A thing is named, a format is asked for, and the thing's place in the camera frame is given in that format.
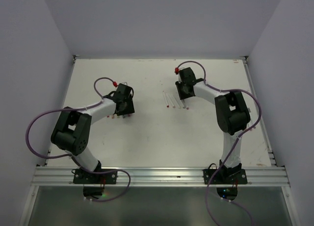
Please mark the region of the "white pen red tip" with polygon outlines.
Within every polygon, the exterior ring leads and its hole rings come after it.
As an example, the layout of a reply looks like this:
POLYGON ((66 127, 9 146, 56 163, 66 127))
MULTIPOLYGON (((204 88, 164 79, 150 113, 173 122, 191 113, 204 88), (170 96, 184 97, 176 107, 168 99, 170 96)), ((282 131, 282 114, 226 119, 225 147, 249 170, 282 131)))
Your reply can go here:
POLYGON ((163 94, 163 99, 164 99, 165 105, 166 105, 167 108, 169 108, 169 102, 167 100, 166 93, 163 91, 162 94, 163 94))

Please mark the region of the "white pen grey tip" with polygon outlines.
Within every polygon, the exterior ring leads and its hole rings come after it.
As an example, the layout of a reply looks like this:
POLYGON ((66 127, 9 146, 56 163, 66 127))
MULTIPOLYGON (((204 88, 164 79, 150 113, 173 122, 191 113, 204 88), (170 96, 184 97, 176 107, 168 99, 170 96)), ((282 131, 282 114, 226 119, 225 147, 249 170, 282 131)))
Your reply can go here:
POLYGON ((182 104, 182 108, 186 109, 186 104, 185 104, 184 100, 181 100, 181 104, 182 104))

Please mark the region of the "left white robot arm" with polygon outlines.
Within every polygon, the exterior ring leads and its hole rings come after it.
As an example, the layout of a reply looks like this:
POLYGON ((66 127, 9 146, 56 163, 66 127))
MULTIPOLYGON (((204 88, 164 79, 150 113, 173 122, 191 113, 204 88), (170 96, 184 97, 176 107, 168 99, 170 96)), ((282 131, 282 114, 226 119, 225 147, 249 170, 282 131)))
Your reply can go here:
POLYGON ((99 182, 102 177, 101 163, 88 147, 91 126, 111 115, 135 113, 133 96, 133 88, 120 83, 116 90, 101 96, 99 103, 83 109, 65 107, 59 115, 51 143, 69 154, 91 183, 99 182))

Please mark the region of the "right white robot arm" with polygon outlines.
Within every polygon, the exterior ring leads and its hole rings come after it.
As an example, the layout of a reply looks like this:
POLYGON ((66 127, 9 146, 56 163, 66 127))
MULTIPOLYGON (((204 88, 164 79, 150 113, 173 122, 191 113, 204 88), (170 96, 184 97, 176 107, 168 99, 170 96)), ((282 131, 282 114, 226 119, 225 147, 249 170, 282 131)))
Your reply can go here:
POLYGON ((175 69, 179 76, 175 82, 180 100, 202 98, 215 106, 216 119, 223 132, 223 154, 220 160, 219 179, 230 183, 241 170, 239 135, 247 128, 251 117, 242 93, 238 90, 219 90, 197 79, 191 68, 175 69))

